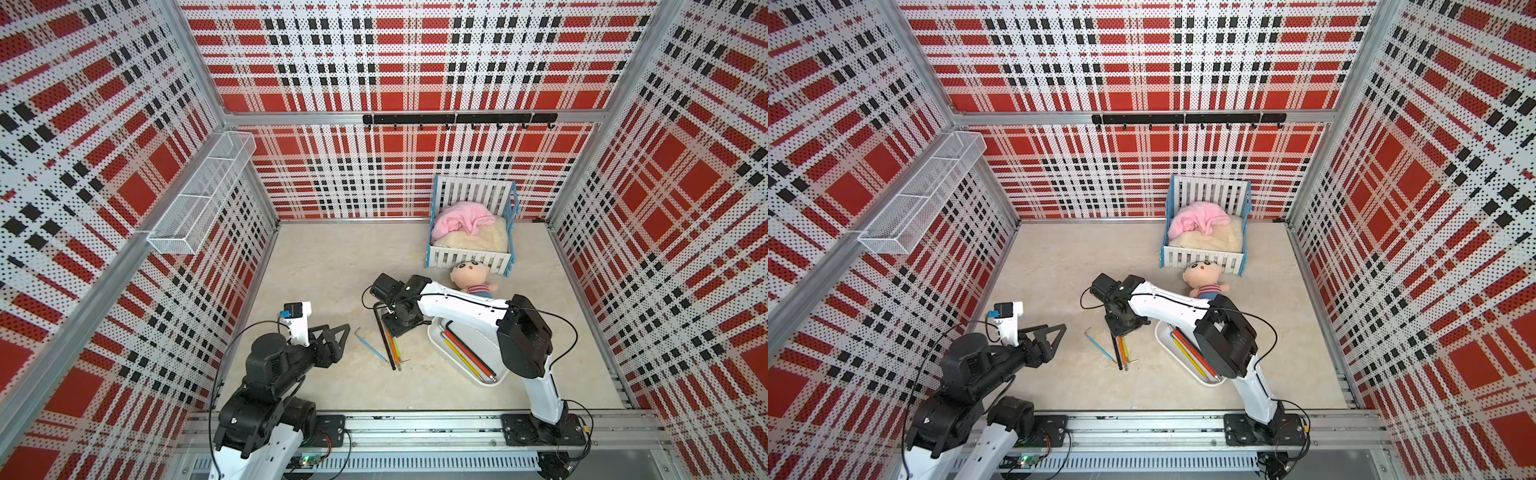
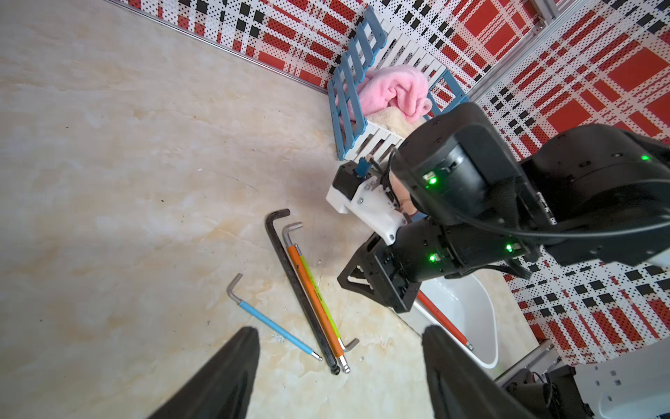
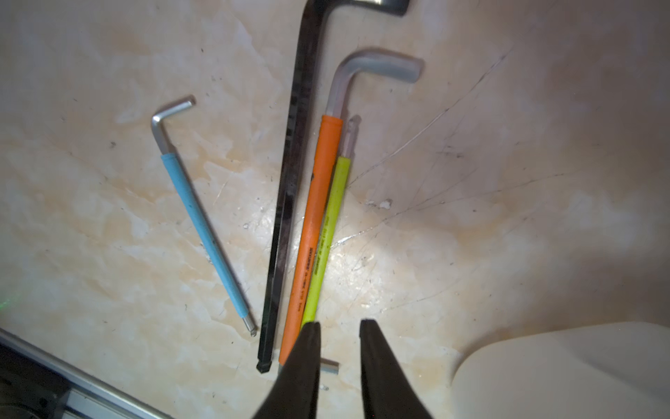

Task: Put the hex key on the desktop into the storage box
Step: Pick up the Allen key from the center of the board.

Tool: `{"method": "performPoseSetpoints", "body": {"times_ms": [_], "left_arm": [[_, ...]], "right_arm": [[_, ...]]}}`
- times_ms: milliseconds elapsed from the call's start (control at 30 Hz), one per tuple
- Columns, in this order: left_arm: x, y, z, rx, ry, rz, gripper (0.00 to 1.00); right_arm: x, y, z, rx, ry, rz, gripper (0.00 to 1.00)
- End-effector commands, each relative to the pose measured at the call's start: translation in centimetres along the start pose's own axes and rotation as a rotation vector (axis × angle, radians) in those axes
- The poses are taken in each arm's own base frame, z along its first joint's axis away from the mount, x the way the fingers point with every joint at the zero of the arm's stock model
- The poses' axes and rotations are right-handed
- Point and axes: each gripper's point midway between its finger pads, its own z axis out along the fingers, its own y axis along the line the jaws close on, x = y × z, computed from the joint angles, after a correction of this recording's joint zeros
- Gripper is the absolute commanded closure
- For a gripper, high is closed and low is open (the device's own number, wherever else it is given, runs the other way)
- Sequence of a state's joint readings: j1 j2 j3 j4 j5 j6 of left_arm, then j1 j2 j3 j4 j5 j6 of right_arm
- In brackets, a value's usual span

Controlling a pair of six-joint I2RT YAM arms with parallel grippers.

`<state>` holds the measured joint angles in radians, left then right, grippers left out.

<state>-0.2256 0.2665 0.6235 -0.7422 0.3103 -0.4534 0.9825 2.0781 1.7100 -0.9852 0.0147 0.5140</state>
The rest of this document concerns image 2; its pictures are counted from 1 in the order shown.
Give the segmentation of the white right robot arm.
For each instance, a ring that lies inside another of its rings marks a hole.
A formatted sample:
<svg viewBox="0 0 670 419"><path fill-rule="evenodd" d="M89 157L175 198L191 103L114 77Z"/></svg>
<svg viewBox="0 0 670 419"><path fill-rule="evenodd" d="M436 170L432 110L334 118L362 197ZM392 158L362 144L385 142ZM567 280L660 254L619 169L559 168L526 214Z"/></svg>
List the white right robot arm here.
<svg viewBox="0 0 670 419"><path fill-rule="evenodd" d="M483 110L465 103L418 127L384 169L338 168L326 196L372 230L340 286L399 314L420 285L483 269L528 278L520 258L560 265L669 260L669 148L617 127L574 127L517 161ZM441 326L422 335L438 418L642 418L669 410L669 347L542 382L493 382Z"/></svg>

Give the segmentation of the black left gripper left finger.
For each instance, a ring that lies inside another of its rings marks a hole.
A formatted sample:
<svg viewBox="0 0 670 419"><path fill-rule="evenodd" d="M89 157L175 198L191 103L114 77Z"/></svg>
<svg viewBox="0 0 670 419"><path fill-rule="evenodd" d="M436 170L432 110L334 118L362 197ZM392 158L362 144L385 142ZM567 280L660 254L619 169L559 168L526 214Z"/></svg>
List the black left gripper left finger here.
<svg viewBox="0 0 670 419"><path fill-rule="evenodd" d="M259 357L258 330L241 328L151 417L246 417Z"/></svg>

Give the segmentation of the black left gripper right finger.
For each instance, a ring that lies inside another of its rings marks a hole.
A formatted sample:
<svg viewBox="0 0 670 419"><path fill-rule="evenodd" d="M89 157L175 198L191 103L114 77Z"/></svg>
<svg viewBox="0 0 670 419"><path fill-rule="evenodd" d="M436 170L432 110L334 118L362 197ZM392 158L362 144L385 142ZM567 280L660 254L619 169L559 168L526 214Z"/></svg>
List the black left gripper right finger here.
<svg viewBox="0 0 670 419"><path fill-rule="evenodd" d="M428 326L424 330L422 348L436 418L532 417L490 380L440 326Z"/></svg>

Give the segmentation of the red hex key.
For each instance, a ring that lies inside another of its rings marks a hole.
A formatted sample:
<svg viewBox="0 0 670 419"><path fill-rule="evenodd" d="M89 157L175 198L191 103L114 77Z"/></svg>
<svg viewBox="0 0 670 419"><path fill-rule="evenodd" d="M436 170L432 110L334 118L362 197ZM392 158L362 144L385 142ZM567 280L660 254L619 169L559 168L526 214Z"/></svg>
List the red hex key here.
<svg viewBox="0 0 670 419"><path fill-rule="evenodd" d="M439 324L462 343L462 345L467 347L470 351L474 349L474 346L469 342L468 338L461 332L461 330L430 300L427 295L425 295L424 292L418 291L417 298Z"/></svg>

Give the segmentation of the green hex key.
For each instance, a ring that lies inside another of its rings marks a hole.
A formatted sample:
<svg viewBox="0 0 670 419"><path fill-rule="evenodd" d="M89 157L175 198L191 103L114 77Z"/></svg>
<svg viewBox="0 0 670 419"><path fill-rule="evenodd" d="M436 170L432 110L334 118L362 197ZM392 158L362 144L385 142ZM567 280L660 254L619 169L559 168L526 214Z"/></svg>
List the green hex key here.
<svg viewBox="0 0 670 419"><path fill-rule="evenodd" d="M321 292L320 292L320 290L319 290L319 286L318 286L316 280L314 279L314 277L313 277L313 275L312 275L311 269L310 269L310 267L309 267L309 265L308 265L308 263L307 263L307 261L306 261L306 259L305 259L305 256L302 254L302 251L300 251L300 249L299 249L299 247L298 247L297 245L295 245L295 247L296 247L296 249L297 249L297 251L298 251L298 255L300 256L302 265L303 265L303 267L305 267L305 271L307 272L307 275L308 275L308 277L309 277L309 279L310 279L310 281L311 281L311 283L312 283L312 287L314 288L315 293L316 293L316 295L317 295L317 297L318 297L318 299L319 299L319 303L320 303L322 309L324 310L324 312L325 312L325 314L326 314L326 317L327 317L328 321L330 322L331 328L333 329L333 332L335 333L335 335L336 335L336 337L337 337L337 339L338 339L338 342L340 343L340 346L342 347L342 349L343 349L343 351L344 351L345 353L352 351L352 350L359 344L359 339L358 339L358 338L354 338L354 339L353 339L352 341L350 341L347 345L345 345L345 344L343 343L343 340L341 339L341 336L340 336L340 331L338 331L338 327L337 327L337 325L336 325L336 323L335 323L335 321L334 321L334 319L333 319L333 316L332 316L331 313L330 313L330 310L329 310L329 308L328 308L328 306L327 306L327 304L326 304L325 299L323 298L323 296L322 296L322 294L321 294Z"/></svg>

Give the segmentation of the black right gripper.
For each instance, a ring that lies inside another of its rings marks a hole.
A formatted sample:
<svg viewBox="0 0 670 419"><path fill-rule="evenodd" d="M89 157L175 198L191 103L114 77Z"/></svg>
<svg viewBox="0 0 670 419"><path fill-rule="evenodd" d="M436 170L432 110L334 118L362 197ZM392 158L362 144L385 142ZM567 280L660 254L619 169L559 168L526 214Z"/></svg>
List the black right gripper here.
<svg viewBox="0 0 670 419"><path fill-rule="evenodd" d="M529 271L516 260L526 253L527 248L512 237L424 218L400 228L391 245L373 233L338 275L338 282L343 289L402 314L411 309L424 281L460 279L481 269L527 279Z"/></svg>

